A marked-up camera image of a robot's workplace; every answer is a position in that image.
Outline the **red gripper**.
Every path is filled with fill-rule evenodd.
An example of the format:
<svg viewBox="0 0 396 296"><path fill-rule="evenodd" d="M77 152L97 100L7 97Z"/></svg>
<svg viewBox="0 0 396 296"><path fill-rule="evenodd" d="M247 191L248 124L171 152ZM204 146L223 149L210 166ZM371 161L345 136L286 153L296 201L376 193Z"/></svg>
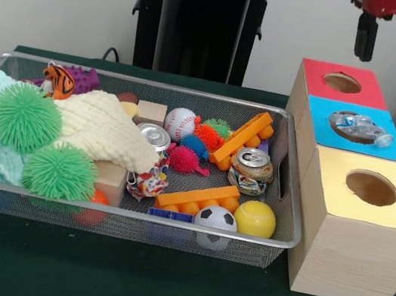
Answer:
<svg viewBox="0 0 396 296"><path fill-rule="evenodd" d="M363 10L357 25L354 54L361 62L370 62L379 27L376 17L396 16L396 0L351 0L351 3Z"/></svg>

